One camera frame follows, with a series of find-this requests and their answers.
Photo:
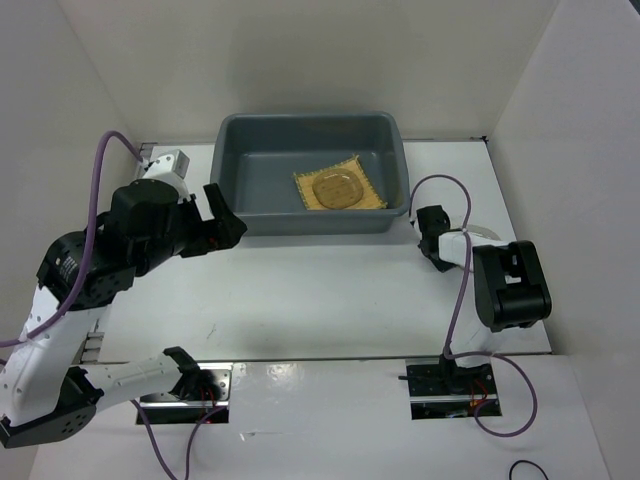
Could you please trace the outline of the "clear glass plate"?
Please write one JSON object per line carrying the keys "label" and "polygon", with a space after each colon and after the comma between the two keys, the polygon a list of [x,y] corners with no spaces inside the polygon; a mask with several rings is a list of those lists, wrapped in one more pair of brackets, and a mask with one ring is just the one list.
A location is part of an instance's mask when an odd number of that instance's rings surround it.
{"label": "clear glass plate", "polygon": [[486,227],[470,224],[467,227],[467,230],[470,234],[474,234],[490,240],[501,241],[501,238],[497,233]]}
{"label": "clear glass plate", "polygon": [[364,187],[357,175],[343,168],[319,174],[312,182],[312,191],[320,205],[331,210],[352,207],[364,196]]}

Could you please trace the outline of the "yellow bamboo placemat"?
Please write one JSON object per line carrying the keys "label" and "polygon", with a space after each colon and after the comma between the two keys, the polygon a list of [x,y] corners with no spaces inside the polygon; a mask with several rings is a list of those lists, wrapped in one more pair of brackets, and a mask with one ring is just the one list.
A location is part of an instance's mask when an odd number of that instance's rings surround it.
{"label": "yellow bamboo placemat", "polygon": [[387,207],[387,203],[379,195],[365,173],[360,162],[360,156],[353,154],[350,158],[329,167],[307,173],[295,173],[293,175],[298,193],[307,210],[331,210],[321,206],[317,201],[312,191],[312,182],[322,172],[335,168],[343,168],[355,173],[364,187],[363,198],[356,205],[342,210],[381,210]]}

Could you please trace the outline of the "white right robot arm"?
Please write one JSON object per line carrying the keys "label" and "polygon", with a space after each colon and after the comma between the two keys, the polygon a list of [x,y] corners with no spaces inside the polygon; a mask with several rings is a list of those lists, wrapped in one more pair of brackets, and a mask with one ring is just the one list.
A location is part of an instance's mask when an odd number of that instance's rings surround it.
{"label": "white right robot arm", "polygon": [[419,209],[412,226],[420,234],[418,248],[441,273],[455,268],[467,277],[475,313],[457,317],[445,337],[449,345],[438,381],[450,393],[463,391],[473,370],[490,362],[506,332],[529,329],[548,318],[552,299],[535,245],[505,242],[451,226],[440,205]]}

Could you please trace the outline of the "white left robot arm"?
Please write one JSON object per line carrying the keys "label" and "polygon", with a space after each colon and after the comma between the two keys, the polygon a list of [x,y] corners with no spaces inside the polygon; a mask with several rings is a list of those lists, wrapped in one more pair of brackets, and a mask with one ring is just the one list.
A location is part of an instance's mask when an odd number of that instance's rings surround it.
{"label": "white left robot arm", "polygon": [[63,441],[99,412],[155,393],[184,400],[212,376],[181,347],[115,366],[74,360],[118,293],[179,256],[235,247],[247,231],[217,184],[204,188],[212,219],[192,195],[159,180],[117,189],[108,211],[48,249],[25,331],[1,369],[1,443],[7,449]]}

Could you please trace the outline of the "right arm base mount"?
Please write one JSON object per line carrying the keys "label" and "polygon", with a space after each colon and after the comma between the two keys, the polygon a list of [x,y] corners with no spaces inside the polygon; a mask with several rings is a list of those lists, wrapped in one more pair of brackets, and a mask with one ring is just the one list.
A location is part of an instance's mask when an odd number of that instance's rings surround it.
{"label": "right arm base mount", "polygon": [[409,359],[398,379],[408,389],[413,420],[473,418],[502,415],[492,367],[460,367],[444,357]]}

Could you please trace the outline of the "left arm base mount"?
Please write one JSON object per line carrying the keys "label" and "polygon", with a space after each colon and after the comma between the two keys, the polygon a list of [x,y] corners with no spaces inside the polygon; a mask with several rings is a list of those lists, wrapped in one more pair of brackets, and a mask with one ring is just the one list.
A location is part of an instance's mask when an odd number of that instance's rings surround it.
{"label": "left arm base mount", "polygon": [[195,425],[209,413],[206,424],[229,421],[233,366],[229,362],[200,362],[204,379],[188,395],[168,392],[138,400],[151,425]]}

